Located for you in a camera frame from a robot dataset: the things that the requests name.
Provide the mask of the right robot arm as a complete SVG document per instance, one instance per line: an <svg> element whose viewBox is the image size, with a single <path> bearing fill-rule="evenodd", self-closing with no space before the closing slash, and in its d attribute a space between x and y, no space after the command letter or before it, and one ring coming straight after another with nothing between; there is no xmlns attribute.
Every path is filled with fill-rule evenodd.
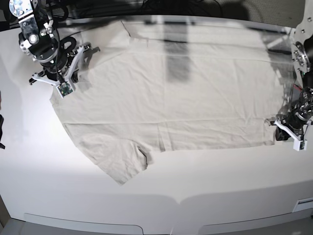
<svg viewBox="0 0 313 235"><path fill-rule="evenodd" d="M42 66L29 83L56 87L77 83L78 63L91 45L78 44L73 35L60 37L58 24L68 19L68 7L60 0L10 0L8 9L21 29L21 51Z"/></svg>

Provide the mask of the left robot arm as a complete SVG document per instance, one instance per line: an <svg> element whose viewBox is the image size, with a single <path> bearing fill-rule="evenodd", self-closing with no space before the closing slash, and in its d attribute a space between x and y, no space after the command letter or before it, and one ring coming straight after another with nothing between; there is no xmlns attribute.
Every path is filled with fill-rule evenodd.
<svg viewBox="0 0 313 235"><path fill-rule="evenodd" d="M313 125L313 2L305 1L303 19L296 27L291 44L294 72L301 91L296 101L290 102L286 115L279 115L271 125L276 126L277 141L289 138L304 141Z"/></svg>

